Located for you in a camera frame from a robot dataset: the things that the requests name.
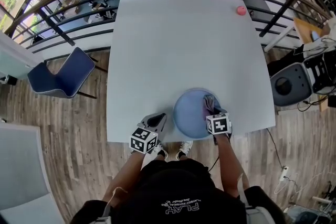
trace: wooden floor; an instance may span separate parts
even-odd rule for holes
[[[283,52],[272,50],[266,58],[274,59],[280,54]],[[99,60],[101,67],[108,67],[108,51],[91,55]],[[56,72],[63,61],[49,62],[49,68]],[[0,86],[0,118],[41,128],[48,178],[66,222],[86,200],[102,198],[109,181],[129,156],[127,144],[107,143],[106,79],[105,73],[95,70],[81,89],[97,95],[97,100],[79,95],[72,100],[35,95],[27,81],[19,81],[15,87]],[[311,178],[321,172],[336,173],[336,110],[277,116],[276,127],[270,131],[282,164],[289,166],[291,178],[297,179],[299,187],[311,184],[297,195],[292,195],[293,183],[274,194],[281,168],[270,136],[262,130],[234,134],[232,139],[251,185],[260,185],[281,208],[286,207],[290,200],[312,206],[311,196],[320,195],[327,180],[335,182],[334,175],[327,173],[312,181]],[[178,143],[167,145],[171,159],[178,146]],[[211,140],[197,141],[190,157],[212,166],[217,154]],[[215,184],[221,188],[219,163],[211,174]]]

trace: cube with marker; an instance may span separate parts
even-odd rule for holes
[[[158,134],[138,127],[130,136],[130,148],[146,154],[157,144]]]
[[[207,130],[212,135],[232,132],[232,124],[228,113],[220,113],[206,117]]]

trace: shoe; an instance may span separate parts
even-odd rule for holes
[[[164,151],[164,159],[167,159],[168,158],[168,152],[166,150],[164,150],[161,143],[157,144],[156,147],[153,148],[153,152],[155,152],[156,154],[159,153],[160,151]]]
[[[176,159],[179,161],[180,158],[178,157],[180,152],[183,152],[185,155],[188,154],[189,150],[193,146],[193,141],[185,141],[181,143],[180,149],[176,153]]]

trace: black shirt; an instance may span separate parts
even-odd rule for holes
[[[249,188],[245,194],[250,205],[265,207],[276,224],[285,223],[281,210],[260,187]],[[91,223],[102,216],[106,204],[86,202],[71,224]],[[240,199],[182,169],[151,175],[128,200],[111,208],[110,216],[112,223],[246,223],[245,205]]]

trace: blue chair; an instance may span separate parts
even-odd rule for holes
[[[33,91],[38,94],[68,99],[79,94],[97,99],[79,91],[95,68],[107,73],[107,70],[96,67],[94,62],[97,61],[80,48],[75,48],[57,74],[52,74],[42,62],[29,72],[28,80]]]

